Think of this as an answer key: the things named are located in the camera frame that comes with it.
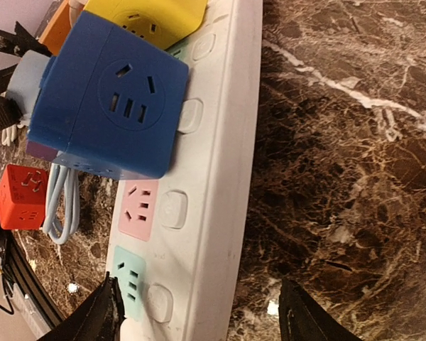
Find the blue cube socket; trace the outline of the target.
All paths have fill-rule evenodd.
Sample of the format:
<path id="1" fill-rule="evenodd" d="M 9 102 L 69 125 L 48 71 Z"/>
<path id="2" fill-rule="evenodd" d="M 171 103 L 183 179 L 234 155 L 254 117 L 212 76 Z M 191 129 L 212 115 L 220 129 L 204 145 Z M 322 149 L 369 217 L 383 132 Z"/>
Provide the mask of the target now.
<path id="1" fill-rule="evenodd" d="M 188 76 L 182 61 L 85 11 L 45 68 L 26 152 L 116 180 L 161 178 Z"/>

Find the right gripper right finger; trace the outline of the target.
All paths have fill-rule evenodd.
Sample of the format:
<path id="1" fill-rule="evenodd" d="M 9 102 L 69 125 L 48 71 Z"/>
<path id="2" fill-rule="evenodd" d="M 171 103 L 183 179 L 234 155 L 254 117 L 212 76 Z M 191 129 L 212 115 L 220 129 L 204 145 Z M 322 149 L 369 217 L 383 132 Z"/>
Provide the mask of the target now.
<path id="1" fill-rule="evenodd" d="M 282 280 L 278 312 L 281 340 L 359 341 L 293 280 Z"/>

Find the white power strip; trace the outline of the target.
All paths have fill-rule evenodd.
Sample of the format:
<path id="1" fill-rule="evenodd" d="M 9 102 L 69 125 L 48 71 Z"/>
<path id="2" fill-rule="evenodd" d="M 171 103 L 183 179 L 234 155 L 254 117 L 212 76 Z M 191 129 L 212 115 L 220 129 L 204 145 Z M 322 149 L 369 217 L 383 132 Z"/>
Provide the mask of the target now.
<path id="1" fill-rule="evenodd" d="M 121 340 L 225 340 L 239 270 L 256 135 L 261 1 L 210 1 L 170 53 L 190 68 L 173 161 L 159 180 L 121 181 L 106 268 L 120 285 Z"/>

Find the yellow cube socket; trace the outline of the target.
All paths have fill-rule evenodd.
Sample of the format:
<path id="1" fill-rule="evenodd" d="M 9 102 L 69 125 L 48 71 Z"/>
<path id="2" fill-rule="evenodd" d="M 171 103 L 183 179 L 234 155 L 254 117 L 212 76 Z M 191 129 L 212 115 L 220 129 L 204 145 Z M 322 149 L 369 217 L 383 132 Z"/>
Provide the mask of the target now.
<path id="1" fill-rule="evenodd" d="M 207 0 L 89 0 L 83 9 L 166 50 L 200 27 Z"/>

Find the red cube socket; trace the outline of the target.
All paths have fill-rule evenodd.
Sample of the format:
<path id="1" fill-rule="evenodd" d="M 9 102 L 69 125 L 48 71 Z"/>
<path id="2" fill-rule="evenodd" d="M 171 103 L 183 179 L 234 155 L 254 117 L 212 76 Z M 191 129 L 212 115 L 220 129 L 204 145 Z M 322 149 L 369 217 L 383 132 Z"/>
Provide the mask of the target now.
<path id="1" fill-rule="evenodd" d="M 37 230 L 45 219 L 48 172 L 8 164 L 0 181 L 0 226 L 4 230 Z"/>

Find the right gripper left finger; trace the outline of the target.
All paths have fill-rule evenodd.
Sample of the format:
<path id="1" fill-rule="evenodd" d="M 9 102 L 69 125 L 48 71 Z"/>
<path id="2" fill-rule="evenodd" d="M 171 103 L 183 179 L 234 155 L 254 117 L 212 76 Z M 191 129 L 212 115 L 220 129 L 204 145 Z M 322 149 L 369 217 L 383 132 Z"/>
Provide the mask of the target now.
<path id="1" fill-rule="evenodd" d="M 73 314 L 44 336 L 43 341 L 115 341 L 125 320 L 118 278 L 106 272 L 96 288 Z"/>

